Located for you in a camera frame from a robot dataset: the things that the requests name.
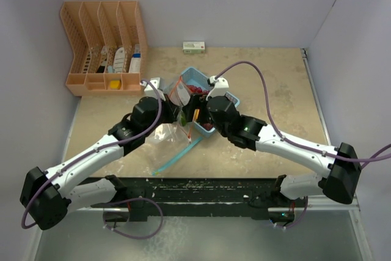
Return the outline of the yellow lemon toy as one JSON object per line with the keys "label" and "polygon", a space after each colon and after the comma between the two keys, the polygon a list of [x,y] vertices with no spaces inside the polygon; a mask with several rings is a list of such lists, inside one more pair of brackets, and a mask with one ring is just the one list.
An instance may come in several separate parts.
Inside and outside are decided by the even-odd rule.
{"label": "yellow lemon toy", "polygon": [[200,112],[200,109],[195,109],[195,110],[194,110],[194,114],[193,114],[193,118],[192,118],[192,121],[193,121],[193,122],[196,122],[196,121],[197,121],[198,116],[199,116],[199,112]]}

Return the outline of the clear zip top bag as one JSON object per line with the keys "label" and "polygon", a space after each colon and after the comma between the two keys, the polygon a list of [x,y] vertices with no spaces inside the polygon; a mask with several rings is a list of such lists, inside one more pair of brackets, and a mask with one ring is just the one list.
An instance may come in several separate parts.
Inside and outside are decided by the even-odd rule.
{"label": "clear zip top bag", "polygon": [[191,93],[183,79],[179,77],[168,85],[162,78],[152,78],[149,82],[151,85],[148,84],[145,87],[144,94],[161,100],[163,107],[161,118],[167,123],[174,123],[185,134],[190,144],[192,142],[191,127],[187,127],[189,122],[186,118],[185,106],[190,102]]}

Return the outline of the mango toy fruit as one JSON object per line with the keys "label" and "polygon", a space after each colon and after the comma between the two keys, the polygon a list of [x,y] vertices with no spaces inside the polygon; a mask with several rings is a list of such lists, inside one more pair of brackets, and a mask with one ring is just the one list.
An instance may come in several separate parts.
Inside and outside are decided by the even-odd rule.
{"label": "mango toy fruit", "polygon": [[186,120],[186,116],[184,114],[180,115],[180,125],[182,127],[185,127],[188,124],[188,121]]}

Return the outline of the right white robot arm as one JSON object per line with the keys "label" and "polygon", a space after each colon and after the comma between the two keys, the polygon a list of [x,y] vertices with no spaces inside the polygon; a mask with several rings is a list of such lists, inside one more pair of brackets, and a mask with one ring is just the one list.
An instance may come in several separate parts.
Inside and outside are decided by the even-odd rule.
{"label": "right white robot arm", "polygon": [[279,207],[305,196],[324,194],[340,204],[351,204],[362,167],[354,147],[321,145],[286,133],[278,133],[271,124],[239,113],[228,96],[206,99],[193,94],[183,108],[190,120],[199,112],[200,123],[210,123],[236,147],[271,153],[311,170],[300,176],[281,175],[272,191],[272,201]]}

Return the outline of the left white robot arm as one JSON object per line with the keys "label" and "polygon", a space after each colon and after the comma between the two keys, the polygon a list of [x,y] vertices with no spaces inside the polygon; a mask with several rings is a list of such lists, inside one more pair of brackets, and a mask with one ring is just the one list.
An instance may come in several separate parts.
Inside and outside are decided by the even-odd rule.
{"label": "left white robot arm", "polygon": [[143,97],[133,106],[131,113],[79,155],[45,171],[39,167],[31,169],[26,174],[20,196],[25,208],[22,228],[29,228],[26,224],[28,216],[34,220],[34,225],[47,230],[82,207],[100,203],[112,207],[123,205],[126,193],[115,176],[91,184],[83,184],[83,181],[140,147],[159,125],[174,123],[179,112],[179,106],[168,98]]}

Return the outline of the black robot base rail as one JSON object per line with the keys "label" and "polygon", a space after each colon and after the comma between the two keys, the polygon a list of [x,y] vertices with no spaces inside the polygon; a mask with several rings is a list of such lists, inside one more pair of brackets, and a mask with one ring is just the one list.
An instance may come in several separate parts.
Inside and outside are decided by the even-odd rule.
{"label": "black robot base rail", "polygon": [[106,221],[146,221],[150,216],[246,217],[290,223],[306,200],[277,192],[277,178],[120,177],[115,205],[95,204]]}

